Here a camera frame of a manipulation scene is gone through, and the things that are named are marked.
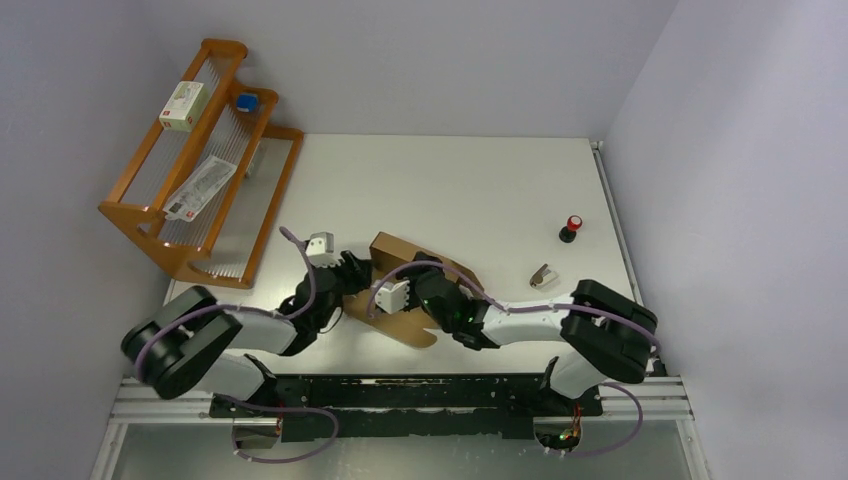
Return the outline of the brown cardboard box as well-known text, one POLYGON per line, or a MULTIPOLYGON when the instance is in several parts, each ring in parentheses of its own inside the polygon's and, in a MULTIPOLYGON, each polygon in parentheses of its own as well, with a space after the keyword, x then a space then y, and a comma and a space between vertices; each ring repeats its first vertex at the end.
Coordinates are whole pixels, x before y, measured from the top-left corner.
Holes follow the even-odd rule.
MULTIPOLYGON (((413 261, 418 252, 424 252, 447 265, 457 268, 477 285, 482 285, 473 270, 453 258, 383 231, 379 232, 369 245, 369 253, 373 262, 371 281, 376 282, 393 268, 413 261)), ((411 311, 400 311, 393 314, 377 312, 371 318, 366 312, 369 295, 368 290, 363 290, 355 295, 345 296, 342 305, 343 312, 409 347, 428 348, 437 342, 434 331, 440 330, 441 327, 421 308, 416 307, 411 311)))

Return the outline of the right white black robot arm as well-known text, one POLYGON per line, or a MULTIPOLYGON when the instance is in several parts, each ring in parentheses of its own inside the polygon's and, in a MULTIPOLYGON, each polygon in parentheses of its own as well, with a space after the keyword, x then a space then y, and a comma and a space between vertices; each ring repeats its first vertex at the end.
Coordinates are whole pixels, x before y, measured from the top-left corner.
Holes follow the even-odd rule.
POLYGON ((450 267, 417 253, 398 278, 410 302, 465 347, 482 351, 518 343, 566 345, 546 367, 539 398, 550 413, 562 414, 587 390, 615 380, 635 385, 648 375, 660 345, 656 315, 606 285, 580 280, 568 295, 546 302, 507 303, 484 294, 450 267))

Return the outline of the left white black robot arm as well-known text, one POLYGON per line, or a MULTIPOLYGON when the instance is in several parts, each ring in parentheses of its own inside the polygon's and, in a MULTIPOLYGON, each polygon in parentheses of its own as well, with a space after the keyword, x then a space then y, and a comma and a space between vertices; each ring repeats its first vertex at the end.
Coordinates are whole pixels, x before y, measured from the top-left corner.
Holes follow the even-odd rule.
POLYGON ((372 270, 371 260, 345 250, 338 265, 309 271, 273 312, 224 309, 207 288, 194 286, 130 329, 120 349, 140 366, 137 379, 163 400, 204 390, 261 416, 281 401, 275 375, 254 351, 304 351, 340 313, 344 297, 369 287, 372 270))

